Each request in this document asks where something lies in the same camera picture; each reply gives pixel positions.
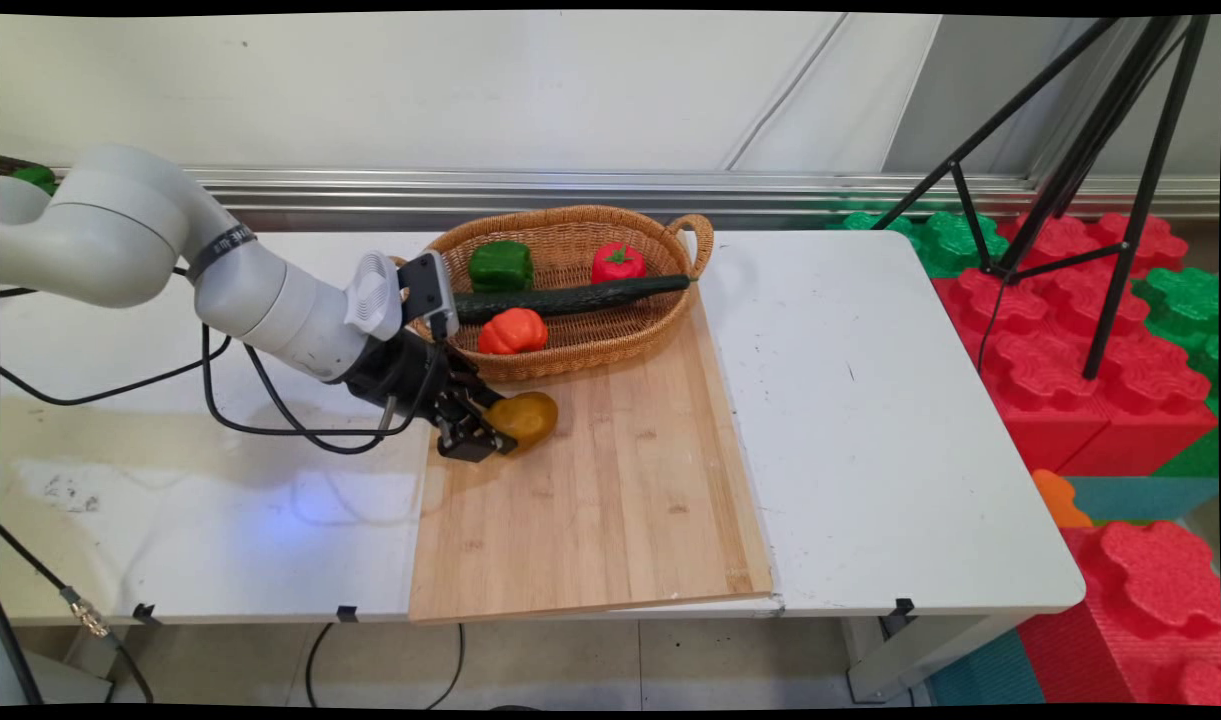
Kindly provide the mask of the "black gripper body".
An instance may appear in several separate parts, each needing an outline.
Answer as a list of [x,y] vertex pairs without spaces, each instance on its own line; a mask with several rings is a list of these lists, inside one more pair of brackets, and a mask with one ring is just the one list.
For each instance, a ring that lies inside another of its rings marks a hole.
[[385,408],[396,398],[396,414],[430,423],[454,423],[468,414],[466,401],[482,381],[462,351],[447,342],[430,342],[404,329],[391,340],[366,340],[360,356],[342,373],[350,395]]

